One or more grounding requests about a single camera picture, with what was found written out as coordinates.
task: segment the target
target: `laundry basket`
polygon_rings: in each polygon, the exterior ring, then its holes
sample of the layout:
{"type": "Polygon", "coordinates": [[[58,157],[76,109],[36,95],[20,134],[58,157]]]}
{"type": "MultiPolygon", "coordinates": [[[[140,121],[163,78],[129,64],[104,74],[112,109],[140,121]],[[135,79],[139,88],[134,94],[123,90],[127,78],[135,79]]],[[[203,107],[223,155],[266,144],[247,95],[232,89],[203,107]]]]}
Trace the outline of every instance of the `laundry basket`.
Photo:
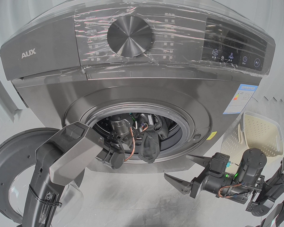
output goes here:
{"type": "MultiPolygon", "coordinates": [[[[257,113],[244,112],[237,126],[222,143],[221,153],[230,155],[230,161],[239,164],[245,150],[258,148],[267,157],[267,164],[283,156],[283,140],[277,122],[257,113]]],[[[227,172],[235,173],[233,164],[227,172]]]]}

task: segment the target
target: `plastic wrap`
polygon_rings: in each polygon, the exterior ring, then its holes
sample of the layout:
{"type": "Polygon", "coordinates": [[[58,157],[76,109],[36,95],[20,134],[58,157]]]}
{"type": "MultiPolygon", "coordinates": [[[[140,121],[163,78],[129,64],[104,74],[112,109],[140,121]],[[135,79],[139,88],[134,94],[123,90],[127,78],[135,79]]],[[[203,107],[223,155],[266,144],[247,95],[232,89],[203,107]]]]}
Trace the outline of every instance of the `plastic wrap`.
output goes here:
{"type": "Polygon", "coordinates": [[[75,11],[77,47],[84,70],[104,72],[133,64],[156,64],[222,69],[260,77],[269,73],[274,40],[233,10],[225,11],[219,3],[210,7],[200,1],[110,2],[86,3],[95,6],[75,11]],[[122,57],[107,43],[109,26],[126,15],[144,19],[152,29],[151,48],[137,57],[122,57]]]}

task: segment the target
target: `cable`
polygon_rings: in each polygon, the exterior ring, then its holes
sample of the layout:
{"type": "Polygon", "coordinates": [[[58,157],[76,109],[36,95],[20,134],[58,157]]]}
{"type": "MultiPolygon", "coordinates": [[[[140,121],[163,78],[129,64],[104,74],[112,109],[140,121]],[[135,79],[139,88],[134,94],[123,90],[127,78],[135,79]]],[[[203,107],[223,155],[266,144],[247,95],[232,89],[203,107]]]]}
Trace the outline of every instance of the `cable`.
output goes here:
{"type": "Polygon", "coordinates": [[[146,128],[144,128],[143,130],[142,130],[142,132],[144,132],[145,130],[147,130],[147,128],[148,128],[148,124],[147,123],[145,123],[147,126],[146,126],[146,128]]]}
{"type": "Polygon", "coordinates": [[[221,188],[219,189],[219,191],[218,191],[218,196],[221,197],[221,198],[226,198],[226,199],[231,198],[231,197],[233,197],[233,195],[231,195],[231,196],[222,196],[222,195],[221,195],[221,190],[224,189],[224,188],[234,188],[234,187],[238,187],[238,186],[241,186],[241,185],[242,185],[242,183],[239,183],[239,184],[230,184],[230,185],[223,186],[223,187],[221,187],[221,188]]]}
{"type": "Polygon", "coordinates": [[[133,135],[132,127],[130,128],[130,133],[131,133],[132,140],[133,140],[133,150],[132,150],[131,155],[130,155],[127,159],[125,159],[125,160],[124,160],[125,162],[126,162],[126,161],[128,161],[128,160],[129,160],[129,159],[133,156],[134,151],[135,151],[135,139],[134,139],[134,135],[133,135]]]}
{"type": "Polygon", "coordinates": [[[283,183],[280,183],[280,184],[270,185],[270,184],[266,183],[266,181],[265,181],[264,183],[265,183],[267,186],[270,186],[270,187],[273,187],[273,186],[277,186],[277,185],[281,185],[281,184],[283,184],[283,183]]]}
{"type": "Polygon", "coordinates": [[[111,144],[111,145],[121,145],[121,144],[124,144],[124,143],[127,143],[127,142],[129,142],[130,140],[132,140],[134,138],[134,136],[132,136],[130,139],[128,139],[128,140],[126,140],[126,141],[124,141],[124,142],[121,142],[121,143],[117,143],[117,144],[115,144],[115,143],[112,143],[112,142],[106,142],[107,144],[111,144]]]}

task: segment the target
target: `orange cable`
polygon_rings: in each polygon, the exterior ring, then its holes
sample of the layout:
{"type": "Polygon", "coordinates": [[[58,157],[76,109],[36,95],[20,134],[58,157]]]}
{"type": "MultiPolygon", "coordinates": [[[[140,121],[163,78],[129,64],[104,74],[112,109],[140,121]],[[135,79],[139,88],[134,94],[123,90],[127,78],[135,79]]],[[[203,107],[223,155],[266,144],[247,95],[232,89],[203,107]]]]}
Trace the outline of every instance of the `orange cable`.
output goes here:
{"type": "Polygon", "coordinates": [[[241,186],[242,183],[239,183],[239,184],[235,184],[235,185],[227,185],[227,186],[224,186],[224,187],[221,187],[218,191],[218,196],[221,197],[221,198],[229,198],[229,196],[222,196],[221,195],[221,190],[224,189],[224,188],[233,188],[233,187],[238,187],[238,186],[241,186]]]}
{"type": "Polygon", "coordinates": [[[130,132],[131,132],[132,141],[133,141],[133,150],[132,150],[131,155],[127,159],[124,160],[125,162],[128,161],[134,155],[134,151],[135,151],[135,139],[134,139],[134,136],[133,136],[132,127],[130,127],[130,132]]]}

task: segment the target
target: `wire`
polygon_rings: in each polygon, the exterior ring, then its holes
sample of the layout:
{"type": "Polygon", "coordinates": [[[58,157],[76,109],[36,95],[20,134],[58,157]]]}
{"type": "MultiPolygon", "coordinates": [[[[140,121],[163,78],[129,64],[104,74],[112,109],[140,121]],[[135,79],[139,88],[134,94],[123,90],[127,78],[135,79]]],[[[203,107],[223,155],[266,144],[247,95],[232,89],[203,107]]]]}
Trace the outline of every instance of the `wire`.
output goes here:
{"type": "Polygon", "coordinates": [[[130,132],[131,132],[131,136],[132,136],[132,140],[133,140],[133,150],[132,150],[131,155],[127,159],[124,160],[125,162],[128,161],[133,156],[134,151],[135,151],[135,139],[134,139],[132,127],[130,128],[130,132]]]}
{"type": "Polygon", "coordinates": [[[234,196],[236,196],[236,195],[222,196],[222,195],[221,195],[221,191],[222,191],[224,188],[234,188],[234,187],[238,187],[238,186],[241,186],[241,185],[242,185],[242,183],[239,183],[239,184],[230,184],[230,185],[223,186],[223,187],[221,187],[221,188],[219,189],[219,191],[218,191],[218,196],[221,197],[221,198],[226,198],[226,199],[231,198],[231,197],[234,197],[234,196]]]}
{"type": "Polygon", "coordinates": [[[277,186],[277,185],[281,185],[281,184],[283,184],[283,183],[280,183],[280,184],[275,184],[275,185],[270,185],[270,184],[268,184],[268,183],[266,183],[266,182],[264,182],[267,186],[270,186],[270,187],[273,187],[273,186],[277,186]]]}
{"type": "Polygon", "coordinates": [[[148,128],[148,124],[147,123],[145,123],[147,126],[146,126],[146,128],[144,128],[143,130],[142,130],[142,132],[144,132],[145,130],[147,130],[147,128],[148,128]]]}

